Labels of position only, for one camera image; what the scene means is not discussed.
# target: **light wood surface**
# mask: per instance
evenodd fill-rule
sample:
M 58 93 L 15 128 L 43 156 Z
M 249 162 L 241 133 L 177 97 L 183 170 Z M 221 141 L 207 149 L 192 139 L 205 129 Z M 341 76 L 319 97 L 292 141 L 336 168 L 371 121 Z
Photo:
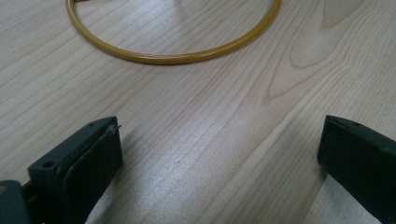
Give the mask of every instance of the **light wood surface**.
M 233 40 L 270 4 L 91 0 L 78 14 L 113 45 L 171 54 Z M 29 164 L 115 115 L 125 164 L 89 223 L 374 221 L 316 155 L 327 114 L 396 138 L 395 12 L 394 0 L 284 0 L 245 48 L 155 66 L 95 49 L 62 0 L 1 0 L 0 179 L 25 183 Z

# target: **circular tubing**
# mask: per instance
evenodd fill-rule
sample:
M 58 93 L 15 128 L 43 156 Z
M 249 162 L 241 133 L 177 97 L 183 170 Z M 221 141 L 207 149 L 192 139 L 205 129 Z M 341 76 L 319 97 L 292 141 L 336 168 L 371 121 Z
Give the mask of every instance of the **circular tubing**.
M 76 13 L 76 0 L 66 0 L 67 14 L 70 21 L 76 29 L 93 45 L 100 50 L 136 63 L 150 63 L 150 64 L 183 64 L 183 63 L 197 63 L 200 61 L 219 57 L 227 54 L 233 50 L 240 49 L 248 42 L 258 37 L 275 19 L 277 12 L 280 8 L 281 0 L 273 0 L 273 4 L 267 14 L 262 20 L 249 32 L 235 39 L 234 41 L 215 47 L 213 49 L 206 49 L 194 53 L 177 54 L 177 55 L 152 55 L 138 52 L 132 52 L 125 49 L 119 49 L 107 44 L 95 35 L 91 34 L 79 21 Z

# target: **yellow tube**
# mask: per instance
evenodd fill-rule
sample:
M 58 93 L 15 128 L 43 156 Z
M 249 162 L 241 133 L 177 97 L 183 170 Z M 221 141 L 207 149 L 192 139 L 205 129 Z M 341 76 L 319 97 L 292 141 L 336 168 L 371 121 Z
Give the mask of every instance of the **yellow tube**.
M 275 19 L 277 12 L 279 11 L 281 3 L 281 0 L 273 0 L 274 2 L 269 11 L 267 12 L 266 16 L 264 16 L 262 20 L 252 30 L 230 43 L 213 49 L 202 50 L 194 53 L 178 55 L 152 55 L 116 48 L 97 38 L 95 35 L 91 34 L 78 19 L 78 16 L 76 14 L 75 1 L 77 0 L 66 0 L 67 14 L 69 15 L 70 21 L 74 24 L 76 29 L 89 42 L 95 45 L 98 49 L 118 58 L 122 58 L 136 63 L 151 64 L 197 63 L 203 60 L 219 57 L 236 49 L 240 49 L 248 42 L 258 37 L 271 24 L 271 22 Z

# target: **yellow ring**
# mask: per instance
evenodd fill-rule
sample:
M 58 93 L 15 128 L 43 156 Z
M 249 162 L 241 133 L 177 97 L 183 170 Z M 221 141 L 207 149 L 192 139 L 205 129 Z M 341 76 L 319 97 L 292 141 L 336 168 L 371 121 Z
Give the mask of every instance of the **yellow ring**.
M 151 64 L 182 64 L 182 63 L 197 63 L 203 60 L 219 57 L 233 50 L 240 49 L 248 42 L 259 36 L 275 19 L 277 12 L 280 8 L 281 0 L 273 0 L 273 4 L 269 9 L 266 16 L 249 32 L 235 39 L 234 41 L 215 47 L 213 49 L 202 50 L 194 53 L 178 54 L 178 55 L 152 55 L 132 52 L 125 49 L 119 49 L 107 44 L 95 35 L 91 34 L 78 20 L 76 14 L 75 0 L 66 0 L 67 14 L 70 21 L 74 24 L 76 29 L 93 45 L 100 50 L 122 58 L 128 61 L 137 63 L 151 63 Z

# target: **table surface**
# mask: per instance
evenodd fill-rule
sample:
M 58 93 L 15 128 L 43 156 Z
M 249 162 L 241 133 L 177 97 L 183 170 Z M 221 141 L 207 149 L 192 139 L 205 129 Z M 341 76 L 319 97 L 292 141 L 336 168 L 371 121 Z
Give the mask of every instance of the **table surface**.
M 270 5 L 95 0 L 78 15 L 115 46 L 174 54 L 237 38 Z M 395 11 L 394 0 L 284 0 L 246 47 L 158 66 L 93 47 L 62 0 L 2 0 L 0 179 L 27 182 L 29 164 L 117 116 L 124 166 L 89 223 L 376 223 L 316 156 L 327 114 L 396 138 Z

